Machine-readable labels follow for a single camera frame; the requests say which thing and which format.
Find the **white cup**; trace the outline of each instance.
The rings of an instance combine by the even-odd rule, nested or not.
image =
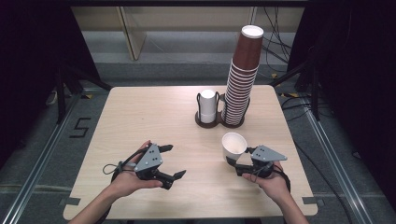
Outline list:
[[[223,159],[226,157],[237,161],[248,148],[245,138],[239,133],[226,133],[221,139]]]
[[[213,122],[216,118],[216,93],[212,90],[204,90],[200,93],[200,121],[203,123]]]

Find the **table top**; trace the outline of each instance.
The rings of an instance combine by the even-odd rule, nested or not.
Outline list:
[[[117,87],[108,95],[101,118],[78,173],[64,218],[71,219],[105,188],[111,175],[106,164],[117,164],[132,155],[143,142],[173,145],[162,153],[159,170],[172,175],[187,173],[172,188],[141,189],[117,200],[109,219],[165,219],[208,217],[281,216],[280,209],[258,185],[237,176],[222,158],[221,138],[228,132],[242,134],[249,147],[266,145],[288,157],[282,161],[291,182],[291,194],[303,213],[313,216],[315,204],[290,131],[271,86],[254,85],[244,124],[236,129],[219,124],[205,129],[196,124],[196,95],[205,89],[226,91],[225,86]],[[238,161],[251,160],[244,154]]]

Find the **wrist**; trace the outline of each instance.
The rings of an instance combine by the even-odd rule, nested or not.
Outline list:
[[[282,193],[278,197],[272,199],[277,205],[281,206],[283,204],[289,204],[293,201],[291,194],[289,192]]]
[[[112,185],[107,186],[105,189],[102,190],[103,199],[108,201],[109,203],[114,203],[120,195],[118,195],[118,191],[113,188]]]

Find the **right hand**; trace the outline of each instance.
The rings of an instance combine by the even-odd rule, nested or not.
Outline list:
[[[280,162],[274,161],[274,169],[280,171],[277,167],[282,169]],[[277,173],[272,172],[266,178],[261,178],[252,174],[242,174],[242,177],[252,183],[257,183],[260,188],[262,188],[268,195],[268,197],[270,197],[276,203],[281,200],[281,197],[290,195],[285,179]]]

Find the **cable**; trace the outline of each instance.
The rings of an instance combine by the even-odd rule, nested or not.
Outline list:
[[[283,106],[290,100],[294,100],[294,99],[301,99],[301,98],[308,98],[311,97],[310,95],[307,96],[297,96],[297,97],[291,97],[289,99],[287,99],[285,102],[282,103],[282,105],[280,106],[283,109]]]
[[[329,118],[329,119],[335,119],[335,115],[332,112],[330,115],[327,115],[327,114],[323,114],[322,112],[319,111],[319,114],[326,118]]]
[[[292,120],[294,120],[294,119],[298,119],[298,118],[302,117],[304,114],[306,114],[308,111],[309,111],[309,110],[305,110],[305,112],[304,112],[303,114],[301,114],[301,115],[299,115],[299,116],[297,116],[297,117],[294,117],[294,118],[292,118],[292,119],[287,119],[286,121],[292,121]]]
[[[306,103],[306,104],[299,104],[299,105],[290,105],[288,107],[282,108],[282,110],[293,109],[293,108],[296,108],[296,107],[307,107],[309,105],[312,105],[312,104],[311,103]]]
[[[261,172],[264,168],[265,168],[265,166],[263,166],[263,167],[260,168],[259,170],[257,170],[257,171],[255,171],[255,172],[253,172],[253,173],[250,174],[250,180],[253,181],[253,183],[256,183],[257,178],[258,178],[260,172]]]
[[[334,189],[334,187],[332,186],[332,184],[330,183],[330,181],[326,178],[326,176],[319,170],[318,166],[314,163],[314,161],[306,154],[306,152],[297,144],[296,141],[294,141],[294,145],[297,146],[297,148],[306,156],[306,158],[312,163],[312,165],[315,167],[315,169],[318,171],[318,173],[320,174],[320,176],[323,178],[323,180],[326,182],[326,184],[329,186],[329,188],[332,190],[332,193],[334,193],[335,197],[338,199],[338,201],[340,202],[340,204],[343,206],[344,211],[346,212],[346,217],[349,221],[349,223],[352,223],[352,218],[349,214],[349,211],[347,210],[346,205],[344,204],[344,202],[342,201],[340,195],[337,193],[337,191]]]
[[[272,55],[274,55],[276,58],[278,58],[280,61],[282,61],[283,63],[288,63],[288,61],[286,61],[285,59],[283,59],[282,57],[280,57],[279,55],[277,55],[275,52],[271,51],[270,49],[268,49],[267,47],[265,47],[264,45],[262,45],[262,49],[266,50],[267,52],[271,53]]]
[[[280,47],[281,47],[281,49],[282,49],[282,52],[283,52],[283,55],[284,55],[284,57],[285,57],[285,59],[282,58],[281,61],[284,62],[284,63],[288,63],[288,62],[289,62],[289,52],[286,50],[285,44],[283,43],[282,39],[280,38],[280,34],[279,34],[279,26],[278,26],[278,23],[277,23],[278,7],[275,7],[275,10],[276,10],[275,23],[273,23],[273,21],[271,20],[270,16],[268,15],[268,12],[267,12],[266,8],[264,7],[263,9],[264,9],[265,15],[267,16],[268,21],[270,22],[271,27],[272,27],[272,29],[273,29],[273,32],[271,33],[270,38],[269,38],[269,39],[268,39],[268,38],[265,38],[265,39],[268,40],[267,47],[263,47],[263,49],[266,50],[266,51],[265,51],[265,61],[267,62],[267,66],[270,67],[271,69],[273,69],[274,71],[277,71],[277,72],[286,72],[286,71],[279,71],[279,70],[276,70],[274,67],[272,67],[272,66],[268,63],[268,52],[269,52],[268,49],[269,49],[271,43],[276,43],[275,41],[272,40],[272,39],[273,39],[273,36],[275,36],[276,39],[278,40],[278,43],[277,43],[277,44],[280,45]],[[278,59],[281,58],[279,55],[275,55],[274,53],[272,53],[272,54],[273,54],[274,56],[276,56]]]
[[[268,77],[268,76],[266,76],[265,74],[263,74],[261,72],[257,72],[257,74],[262,76],[262,77],[268,78],[268,79],[272,79],[272,80],[274,79],[273,77]]]
[[[126,159],[125,161],[123,161],[123,162],[120,161],[118,165],[115,165],[115,164],[107,164],[107,165],[105,165],[103,167],[103,169],[102,169],[102,172],[105,175],[110,175],[110,174],[113,174],[114,172],[116,172],[116,170],[119,169],[119,168],[121,168],[122,171],[133,171],[133,170],[124,170],[124,169],[122,169],[122,167],[124,167],[133,157],[139,155],[140,153],[146,152],[149,149],[149,146],[150,145],[148,145],[147,147],[144,147],[142,149],[137,150],[134,154],[132,154],[132,156],[128,157],[128,159]],[[116,168],[113,171],[111,171],[111,172],[105,172],[105,169],[106,169],[107,166],[114,166]]]
[[[281,45],[281,46],[284,46],[285,48],[291,49],[291,46],[289,46],[289,45],[287,45],[287,44],[285,44],[285,43],[278,43],[278,42],[275,42],[274,40],[270,40],[270,39],[268,39],[268,38],[265,37],[265,36],[263,36],[262,38],[264,38],[265,40],[270,41],[272,44]]]

